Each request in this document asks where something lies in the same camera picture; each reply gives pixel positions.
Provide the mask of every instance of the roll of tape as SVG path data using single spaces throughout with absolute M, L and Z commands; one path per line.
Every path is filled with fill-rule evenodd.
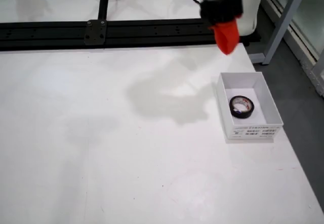
M 238 108 L 238 104 L 242 105 L 244 109 Z M 238 119 L 247 119 L 249 116 L 251 116 L 254 110 L 254 104 L 245 96 L 234 96 L 229 101 L 229 109 L 234 117 Z

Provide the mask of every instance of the metal bracket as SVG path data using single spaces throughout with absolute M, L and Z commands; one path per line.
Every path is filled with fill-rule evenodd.
M 106 31 L 106 20 L 89 20 L 86 27 L 85 44 L 88 46 L 104 45 L 106 41 Z

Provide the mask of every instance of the table surface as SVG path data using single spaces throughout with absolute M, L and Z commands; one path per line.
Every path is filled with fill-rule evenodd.
M 1 22 L 12 22 L 96 18 L 99 0 L 2 1 L 13 16 Z M 190 0 L 111 1 L 110 20 L 198 13 Z M 1 53 L 0 222 L 324 223 L 284 130 L 225 139 L 211 77 L 245 71 L 243 45 L 230 56 L 215 46 Z

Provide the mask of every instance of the cardboard box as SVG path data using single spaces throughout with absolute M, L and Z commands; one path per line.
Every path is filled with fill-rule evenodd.
M 228 139 L 271 139 L 284 125 L 261 72 L 221 73 L 216 94 Z M 249 118 L 231 115 L 229 101 L 234 96 L 253 102 L 255 108 Z

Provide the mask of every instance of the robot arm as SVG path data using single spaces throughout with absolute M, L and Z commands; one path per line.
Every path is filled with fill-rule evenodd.
M 202 0 L 200 4 L 200 15 L 210 23 L 224 54 L 230 54 L 239 42 L 236 19 L 242 14 L 242 0 Z

